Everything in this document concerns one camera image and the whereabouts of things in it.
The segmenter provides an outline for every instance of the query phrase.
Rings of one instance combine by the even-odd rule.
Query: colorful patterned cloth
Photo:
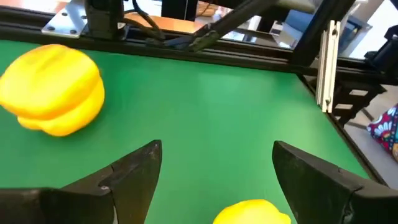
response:
[[[398,105],[389,109],[368,126],[371,136],[398,161]]]

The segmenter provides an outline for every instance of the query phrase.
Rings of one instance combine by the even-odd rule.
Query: metal frame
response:
[[[236,8],[238,5],[244,2],[244,0],[201,0],[201,1],[213,2],[213,4],[223,7],[228,7],[231,9]],[[289,12],[290,9],[277,5],[272,6],[260,12],[258,16],[261,16],[261,21],[257,30],[261,32],[269,32],[272,28],[272,25],[274,25],[274,21],[284,22]]]
[[[213,45],[224,35],[231,32],[257,13],[270,8],[276,2],[277,0],[268,0],[267,2],[263,0],[247,0],[216,22],[202,26],[192,35],[161,41],[152,39],[147,43],[153,47],[166,47],[181,51],[197,52]]]
[[[218,40],[200,52],[187,52],[162,47],[149,47],[146,45],[147,36],[140,30],[130,28],[126,40],[109,41],[92,39],[82,35],[79,39],[43,35],[41,28],[54,16],[53,14],[32,12],[22,9],[0,7],[0,39],[33,42],[36,44],[59,43],[73,48],[117,52],[150,57],[172,58],[194,62],[215,63],[237,67],[275,70],[298,74],[300,80],[308,87],[302,75],[317,75],[317,68],[309,67],[307,62],[312,62],[320,47],[320,36],[331,18],[338,20],[345,14],[351,5],[349,1],[329,0],[324,1],[315,14],[314,20],[303,35],[295,50],[268,47],[263,45],[242,42]],[[189,36],[181,32],[165,32],[166,39]],[[347,58],[337,59],[336,79],[341,81],[362,82],[369,84],[398,85],[398,79],[393,79],[380,74],[362,60]],[[378,182],[383,179],[374,170],[372,165],[362,155],[355,143],[350,139],[344,129],[332,115],[326,114],[337,132],[347,142],[354,154],[359,155],[358,160],[368,170],[368,174]]]
[[[333,109],[339,33],[340,22],[330,21],[322,34],[316,94],[322,112],[331,113]]]

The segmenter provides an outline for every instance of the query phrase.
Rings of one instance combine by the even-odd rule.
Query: green surface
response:
[[[0,41],[0,73],[35,46]],[[153,139],[164,156],[147,224],[211,223],[254,198],[293,218],[271,161],[275,140],[367,177],[295,75],[85,52],[103,76],[102,112],[53,138],[0,108],[0,187],[63,187]]]

